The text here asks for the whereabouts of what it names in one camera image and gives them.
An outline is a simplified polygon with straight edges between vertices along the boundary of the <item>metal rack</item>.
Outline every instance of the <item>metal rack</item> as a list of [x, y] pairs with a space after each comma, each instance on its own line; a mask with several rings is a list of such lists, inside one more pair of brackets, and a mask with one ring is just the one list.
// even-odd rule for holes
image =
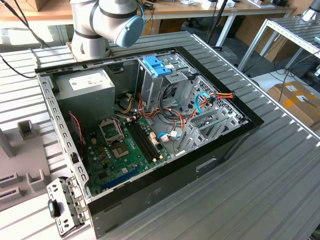
[[303, 49], [320, 58], [320, 44], [314, 41], [316, 36], [320, 36], [320, 19], [318, 19], [316, 23], [308, 23], [303, 21], [300, 17], [272, 18], [266, 19], [264, 21], [262, 27], [255, 36], [252, 44], [250, 45], [241, 63], [239, 64], [239, 71], [242, 71], [244, 69], [245, 65], [247, 64], [249, 58], [256, 49], [259, 41], [261, 40], [268, 27], [273, 29], [274, 33], [261, 51], [260, 56], [264, 56], [270, 49], [270, 46], [275, 41], [277, 36], [282, 35], [288, 40], [300, 46], [300, 49], [287, 64], [287, 68], [292, 65], [295, 59], [303, 51]]
[[[226, 163], [105, 239], [307, 239], [320, 222], [320, 138], [196, 35], [150, 35], [111, 49], [119, 56], [171, 46], [185, 47], [265, 123]], [[42, 67], [73, 61], [66, 46], [35, 54]], [[24, 74], [35, 68], [28, 50], [3, 57]], [[52, 179], [68, 177], [38, 82], [0, 63], [0, 86], [0, 127], [14, 128], [21, 119], [38, 123]], [[60, 239], [47, 202], [44, 194], [0, 212], [0, 239]], [[89, 224], [67, 238], [95, 239]]]

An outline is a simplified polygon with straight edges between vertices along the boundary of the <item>red wire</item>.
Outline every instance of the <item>red wire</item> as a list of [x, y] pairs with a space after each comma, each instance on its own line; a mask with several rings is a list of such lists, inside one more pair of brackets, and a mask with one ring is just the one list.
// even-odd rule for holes
[[80, 134], [80, 144], [81, 144], [81, 156], [83, 155], [83, 149], [84, 149], [84, 146], [83, 146], [83, 143], [82, 143], [82, 131], [81, 131], [81, 127], [80, 127], [80, 123], [78, 121], [78, 119], [76, 118], [75, 115], [73, 115], [71, 112], [69, 112], [69, 115], [71, 117], [73, 117], [73, 119], [75, 120], [76, 124], [78, 125], [78, 129], [79, 129], [79, 134]]

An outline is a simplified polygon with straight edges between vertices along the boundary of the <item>motherboard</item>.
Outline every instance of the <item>motherboard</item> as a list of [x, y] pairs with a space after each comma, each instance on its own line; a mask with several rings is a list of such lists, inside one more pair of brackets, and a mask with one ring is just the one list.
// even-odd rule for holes
[[104, 121], [95, 131], [84, 134], [87, 186], [92, 196], [170, 159], [163, 144], [152, 136], [143, 117]]

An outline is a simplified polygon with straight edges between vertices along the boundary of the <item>white connector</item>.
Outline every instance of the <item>white connector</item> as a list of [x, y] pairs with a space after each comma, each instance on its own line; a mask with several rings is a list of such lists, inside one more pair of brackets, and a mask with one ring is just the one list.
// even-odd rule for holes
[[169, 141], [169, 137], [167, 135], [163, 135], [160, 137], [160, 140], [165, 143], [165, 142], [168, 142]]

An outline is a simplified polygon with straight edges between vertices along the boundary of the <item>metal bracket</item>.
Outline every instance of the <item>metal bracket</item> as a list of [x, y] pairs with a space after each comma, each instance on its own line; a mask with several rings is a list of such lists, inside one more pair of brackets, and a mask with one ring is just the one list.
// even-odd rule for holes
[[89, 213], [84, 197], [74, 176], [59, 177], [46, 187], [49, 210], [61, 237], [84, 225]]

